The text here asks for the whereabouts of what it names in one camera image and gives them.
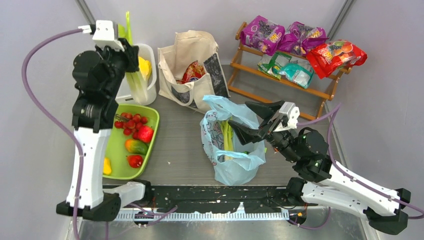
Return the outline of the yellow napa cabbage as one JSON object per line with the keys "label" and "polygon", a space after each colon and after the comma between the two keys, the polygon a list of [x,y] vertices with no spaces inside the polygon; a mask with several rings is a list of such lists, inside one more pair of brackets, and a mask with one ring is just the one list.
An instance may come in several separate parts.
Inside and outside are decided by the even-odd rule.
{"label": "yellow napa cabbage", "polygon": [[149,60],[144,59],[141,56],[138,56],[138,67],[139,71],[145,81],[148,81],[152,74],[152,64]]}

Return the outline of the green celery bunch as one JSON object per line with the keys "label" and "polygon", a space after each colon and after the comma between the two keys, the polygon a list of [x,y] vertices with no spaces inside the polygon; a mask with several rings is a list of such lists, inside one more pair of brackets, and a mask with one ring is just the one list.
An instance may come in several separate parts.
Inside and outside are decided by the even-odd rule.
{"label": "green celery bunch", "polygon": [[[133,37],[132,37],[129,11],[125,13],[125,20],[126,20],[126,27],[120,24],[122,28],[119,30],[119,37],[126,39],[127,42],[130,44],[130,46],[133,47]],[[139,53],[139,49],[136,50],[138,71],[126,72],[125,77],[127,79],[127,82],[131,91],[131,95],[134,98],[134,100],[138,104],[144,104],[148,100],[148,91],[147,91],[148,81],[145,81],[143,76],[140,73],[138,53]]]}

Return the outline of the blue plastic grocery bag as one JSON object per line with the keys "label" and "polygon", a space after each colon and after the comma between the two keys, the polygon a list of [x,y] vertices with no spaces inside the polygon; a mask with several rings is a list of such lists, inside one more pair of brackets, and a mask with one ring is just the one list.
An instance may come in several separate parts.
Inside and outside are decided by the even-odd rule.
{"label": "blue plastic grocery bag", "polygon": [[226,186],[243,185],[251,181],[259,167],[266,163],[265,142],[242,145],[235,134],[228,139],[232,150],[225,150],[225,137],[221,125],[234,120],[250,128],[259,127],[257,116],[245,104],[236,104],[229,99],[206,95],[203,101],[211,108],[200,121],[203,150],[213,165],[214,178]]}

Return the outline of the red fruit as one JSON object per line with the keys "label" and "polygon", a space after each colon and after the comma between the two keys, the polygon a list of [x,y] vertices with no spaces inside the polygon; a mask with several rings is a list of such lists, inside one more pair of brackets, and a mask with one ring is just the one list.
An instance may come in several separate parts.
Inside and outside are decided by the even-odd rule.
{"label": "red fruit", "polygon": [[137,138],[146,144],[149,144],[152,141],[153,135],[154,130],[147,125],[142,125],[137,132]]}

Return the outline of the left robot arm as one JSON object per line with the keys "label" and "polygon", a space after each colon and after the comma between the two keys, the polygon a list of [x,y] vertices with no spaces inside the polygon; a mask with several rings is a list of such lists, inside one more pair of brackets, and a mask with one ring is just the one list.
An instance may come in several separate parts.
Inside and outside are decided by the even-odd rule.
{"label": "left robot arm", "polygon": [[79,91],[72,107],[75,145],[74,170],[66,200],[56,213],[76,214],[94,222],[111,222],[119,213],[119,193],[103,191],[103,162],[118,108],[116,96],[125,73],[136,70],[138,46],[119,38],[122,49],[110,45],[84,51],[73,61],[72,76]]}

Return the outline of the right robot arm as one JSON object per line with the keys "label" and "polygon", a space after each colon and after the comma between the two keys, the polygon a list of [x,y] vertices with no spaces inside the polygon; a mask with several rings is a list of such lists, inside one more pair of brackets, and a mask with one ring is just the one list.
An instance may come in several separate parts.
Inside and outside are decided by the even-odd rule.
{"label": "right robot arm", "polygon": [[410,202],[410,191],[375,184],[333,160],[329,144],[317,130],[298,130],[300,110],[294,103],[248,101],[246,106],[262,119],[257,128],[234,120],[228,123],[242,145],[266,141],[292,163],[298,177],[286,186],[288,203],[341,210],[389,235],[406,229],[409,216],[404,208]]}

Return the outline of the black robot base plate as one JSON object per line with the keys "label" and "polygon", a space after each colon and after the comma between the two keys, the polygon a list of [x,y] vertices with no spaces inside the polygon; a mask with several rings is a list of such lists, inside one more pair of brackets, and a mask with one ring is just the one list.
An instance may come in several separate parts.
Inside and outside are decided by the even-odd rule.
{"label": "black robot base plate", "polygon": [[244,207],[246,213],[276,213],[306,205],[284,186],[156,185],[148,188],[134,204],[166,213],[234,213]]}

